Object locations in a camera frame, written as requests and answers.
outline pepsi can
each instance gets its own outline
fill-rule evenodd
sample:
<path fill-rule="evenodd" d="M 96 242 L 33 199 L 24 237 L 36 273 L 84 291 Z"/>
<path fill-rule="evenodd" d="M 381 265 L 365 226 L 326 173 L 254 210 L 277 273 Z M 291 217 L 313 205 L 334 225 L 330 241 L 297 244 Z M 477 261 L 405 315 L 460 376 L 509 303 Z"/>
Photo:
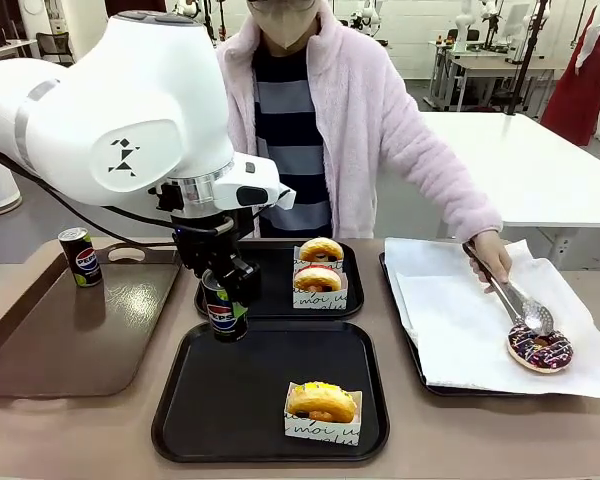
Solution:
<path fill-rule="evenodd" d="M 102 270 L 86 228 L 65 230 L 58 235 L 58 240 L 79 287 L 93 287 L 102 281 Z"/>
<path fill-rule="evenodd" d="M 229 299 L 227 291 L 211 270 L 202 275 L 202 290 L 207 303 L 213 334 L 221 342 L 236 342 L 247 334 L 247 307 Z"/>

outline donut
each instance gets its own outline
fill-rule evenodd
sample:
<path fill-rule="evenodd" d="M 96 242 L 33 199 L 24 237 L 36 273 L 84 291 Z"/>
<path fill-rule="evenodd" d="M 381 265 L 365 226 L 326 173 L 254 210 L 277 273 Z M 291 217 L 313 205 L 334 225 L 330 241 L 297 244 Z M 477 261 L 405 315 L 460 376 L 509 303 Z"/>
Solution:
<path fill-rule="evenodd" d="M 298 258 L 305 262 L 336 262 L 344 258 L 344 251 L 338 242 L 318 237 L 300 247 Z"/>
<path fill-rule="evenodd" d="M 540 336 L 527 325 L 515 325 L 509 331 L 508 349 L 523 366 L 540 373 L 555 373 L 573 358 L 571 342 L 558 331 Z"/>
<path fill-rule="evenodd" d="M 342 279 L 329 267 L 312 265 L 298 270 L 293 286 L 308 292 L 335 292 L 342 289 Z"/>
<path fill-rule="evenodd" d="M 308 382 L 291 390 L 287 411 L 297 417 L 322 422 L 351 423 L 356 413 L 356 403 L 349 393 L 337 385 Z"/>

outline pink jacket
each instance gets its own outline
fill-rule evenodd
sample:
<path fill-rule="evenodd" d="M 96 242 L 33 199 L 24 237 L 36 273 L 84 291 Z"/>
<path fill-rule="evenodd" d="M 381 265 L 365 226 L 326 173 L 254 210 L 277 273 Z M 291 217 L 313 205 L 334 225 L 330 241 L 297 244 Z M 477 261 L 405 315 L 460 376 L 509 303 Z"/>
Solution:
<path fill-rule="evenodd" d="M 376 175 L 391 167 L 443 207 L 443 219 L 465 241 L 500 230 L 501 219 L 449 147 L 424 123 L 385 50 L 346 28 L 322 2 L 320 34 L 309 39 L 307 70 L 324 139 L 324 167 L 335 238 L 370 238 L 376 219 Z M 260 29 L 251 16 L 218 48 L 229 100 L 234 148 L 256 155 L 253 52 Z"/>

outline floor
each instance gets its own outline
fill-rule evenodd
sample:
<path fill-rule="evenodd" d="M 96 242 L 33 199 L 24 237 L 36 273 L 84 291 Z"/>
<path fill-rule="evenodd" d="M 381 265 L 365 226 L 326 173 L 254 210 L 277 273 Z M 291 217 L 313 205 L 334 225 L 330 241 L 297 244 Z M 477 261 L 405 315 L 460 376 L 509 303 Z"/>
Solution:
<path fill-rule="evenodd" d="M 407 88 L 418 101 L 421 110 L 429 110 L 428 105 L 422 101 L 427 92 L 428 82 L 410 81 L 407 82 Z M 600 159 L 600 142 L 592 140 L 587 150 Z M 0 263 L 22 263 L 42 243 L 56 238 L 62 230 L 84 225 L 36 185 L 22 178 L 18 178 L 17 182 L 24 202 L 15 211 L 0 216 Z M 377 189 L 376 237 L 435 237 L 440 212 L 421 197 L 415 187 L 405 184 L 390 173 L 383 172 L 379 175 Z M 139 224 L 98 207 L 80 205 L 77 208 L 96 222 L 125 236 L 170 235 L 167 229 Z M 98 235 L 95 229 L 90 228 L 90 231 Z M 536 229 L 505 229 L 503 236 L 512 241 L 526 238 L 535 256 L 544 256 L 549 252 L 549 242 Z M 563 263 L 563 269 L 600 270 L 600 229 L 580 232 Z"/>

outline hand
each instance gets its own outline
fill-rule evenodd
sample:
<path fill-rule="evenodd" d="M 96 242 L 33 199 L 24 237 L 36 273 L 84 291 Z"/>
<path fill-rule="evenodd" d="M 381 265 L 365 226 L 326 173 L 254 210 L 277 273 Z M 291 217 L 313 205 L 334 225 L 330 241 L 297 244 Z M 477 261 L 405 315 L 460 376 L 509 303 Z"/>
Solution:
<path fill-rule="evenodd" d="M 475 244 L 478 257 L 489 266 L 496 279 L 500 283 L 507 283 L 509 281 L 509 271 L 511 270 L 511 257 L 509 257 L 507 250 L 504 248 L 504 243 L 502 243 L 498 232 L 489 230 L 479 233 L 473 237 L 473 243 Z M 489 283 L 484 273 L 480 271 L 478 263 L 473 259 L 469 263 L 480 281 Z M 492 291 L 493 289 L 490 286 L 485 289 L 486 293 Z"/>

